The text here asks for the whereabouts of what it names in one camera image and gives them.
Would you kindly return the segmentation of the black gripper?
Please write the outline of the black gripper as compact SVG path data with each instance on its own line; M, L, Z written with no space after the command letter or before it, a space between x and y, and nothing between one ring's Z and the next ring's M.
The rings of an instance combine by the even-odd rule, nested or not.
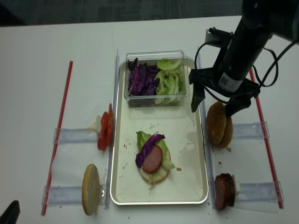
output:
M205 88L209 88L224 97L230 98L225 106L227 119L237 112L250 107L250 98L257 97L260 93L259 85L246 78L241 81L241 85L236 92L231 93L222 90L214 78L213 68L199 70L191 69L189 74L189 84L193 84L191 102L192 112L196 112L201 101L205 99Z

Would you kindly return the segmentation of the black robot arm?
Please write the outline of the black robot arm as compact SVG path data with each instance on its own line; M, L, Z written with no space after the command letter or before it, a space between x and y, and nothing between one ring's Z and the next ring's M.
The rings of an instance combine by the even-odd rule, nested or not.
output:
M193 85L191 110L195 112L205 93L215 91L229 98L224 101L226 117L250 107L265 87L265 79L254 83L246 78L272 35L291 41L268 70L278 68L279 59L299 42L299 2L297 0L245 0L242 17L235 32L215 28L206 31L205 45L220 48L211 68L195 67L189 74Z

